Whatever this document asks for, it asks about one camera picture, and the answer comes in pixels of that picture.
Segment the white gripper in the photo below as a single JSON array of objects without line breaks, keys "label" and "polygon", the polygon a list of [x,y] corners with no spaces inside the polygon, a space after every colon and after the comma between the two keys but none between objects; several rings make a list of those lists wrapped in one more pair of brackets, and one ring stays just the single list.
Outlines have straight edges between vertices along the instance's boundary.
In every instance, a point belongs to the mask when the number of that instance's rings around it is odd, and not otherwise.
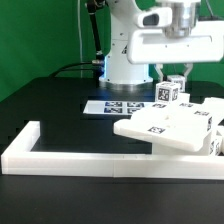
[{"label": "white gripper", "polygon": [[132,64],[155,64],[163,81],[163,65],[185,63],[183,76],[192,63],[218,62],[224,57],[224,20],[197,19],[196,6],[156,6],[133,17],[127,58]]}]

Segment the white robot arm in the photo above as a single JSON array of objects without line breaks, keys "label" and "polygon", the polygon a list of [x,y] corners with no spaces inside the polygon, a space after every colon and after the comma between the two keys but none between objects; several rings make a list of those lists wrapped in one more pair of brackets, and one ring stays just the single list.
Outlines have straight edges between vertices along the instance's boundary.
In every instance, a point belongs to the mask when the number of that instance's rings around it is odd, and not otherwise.
[{"label": "white robot arm", "polygon": [[224,20],[199,19],[201,0],[155,0],[141,10],[136,0],[105,0],[111,46],[102,83],[149,83],[150,64],[217,62],[224,58]]}]

